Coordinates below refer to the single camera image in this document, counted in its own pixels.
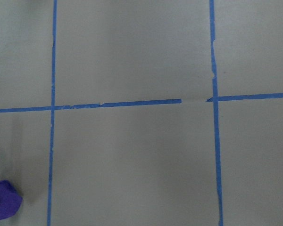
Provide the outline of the purple towel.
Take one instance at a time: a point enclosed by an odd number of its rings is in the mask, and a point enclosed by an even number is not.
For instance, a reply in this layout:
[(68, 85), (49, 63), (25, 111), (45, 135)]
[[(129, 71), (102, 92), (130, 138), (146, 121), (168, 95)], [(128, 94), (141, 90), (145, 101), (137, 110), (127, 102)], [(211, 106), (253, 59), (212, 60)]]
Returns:
[(23, 198), (7, 180), (0, 181), (0, 220), (12, 217), (17, 213)]

